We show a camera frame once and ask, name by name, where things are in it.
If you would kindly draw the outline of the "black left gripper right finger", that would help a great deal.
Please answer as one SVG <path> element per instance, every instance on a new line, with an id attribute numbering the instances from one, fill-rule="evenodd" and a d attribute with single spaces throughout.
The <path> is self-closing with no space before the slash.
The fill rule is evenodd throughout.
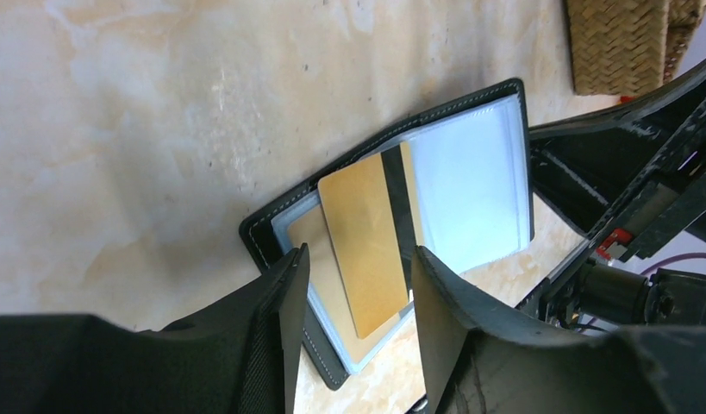
<path id="1" fill-rule="evenodd" d="M 433 413 L 706 413 L 706 326 L 585 336 L 532 318 L 413 253 Z"/>

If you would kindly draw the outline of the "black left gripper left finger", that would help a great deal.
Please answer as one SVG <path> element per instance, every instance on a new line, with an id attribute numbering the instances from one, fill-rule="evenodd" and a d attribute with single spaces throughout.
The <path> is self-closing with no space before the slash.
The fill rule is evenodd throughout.
<path id="1" fill-rule="evenodd" d="M 290 413 L 309 250 L 159 331 L 0 316 L 0 413 Z"/>

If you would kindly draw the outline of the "black leather card holder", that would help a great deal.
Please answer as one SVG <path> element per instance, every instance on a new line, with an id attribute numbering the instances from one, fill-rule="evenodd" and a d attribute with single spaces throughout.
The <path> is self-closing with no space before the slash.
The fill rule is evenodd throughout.
<path id="1" fill-rule="evenodd" d="M 414 250 L 423 246 L 464 273 L 529 245 L 527 111 L 523 83 L 511 78 L 391 125 L 252 213 L 239 233 L 258 267 L 297 248 L 281 244 L 273 222 L 318 191 L 322 178 L 401 142 L 411 148 L 422 224 L 423 241 Z M 355 373 L 344 370 L 324 338 L 308 290 L 303 347 L 326 386 L 338 390 Z"/>

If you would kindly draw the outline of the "gold credit card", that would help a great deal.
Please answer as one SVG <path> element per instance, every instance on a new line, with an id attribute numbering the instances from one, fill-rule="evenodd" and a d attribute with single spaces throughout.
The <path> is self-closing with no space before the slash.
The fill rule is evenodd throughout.
<path id="1" fill-rule="evenodd" d="M 409 302 L 368 337 L 360 338 L 356 333 L 319 191 L 304 197 L 273 222 L 281 244 L 291 247 L 307 244 L 309 248 L 308 301 L 324 338 L 331 341 L 334 355 L 340 358 L 347 373 L 360 372 L 406 319 L 412 307 L 412 254 L 415 245 L 423 241 L 410 145 L 401 142 L 378 154 L 384 164 Z"/>
<path id="2" fill-rule="evenodd" d="M 366 338 L 409 302 L 382 156 L 322 178 L 318 191 L 356 333 Z"/>

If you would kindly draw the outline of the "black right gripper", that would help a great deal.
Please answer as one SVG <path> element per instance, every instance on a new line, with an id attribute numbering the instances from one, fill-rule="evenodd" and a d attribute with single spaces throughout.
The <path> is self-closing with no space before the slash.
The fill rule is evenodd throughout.
<path id="1" fill-rule="evenodd" d="M 683 231 L 706 242 L 706 59 L 627 103 L 531 128 L 536 194 L 583 238 L 518 309 L 565 329 L 706 325 L 706 275 L 665 261 L 631 273 Z"/>

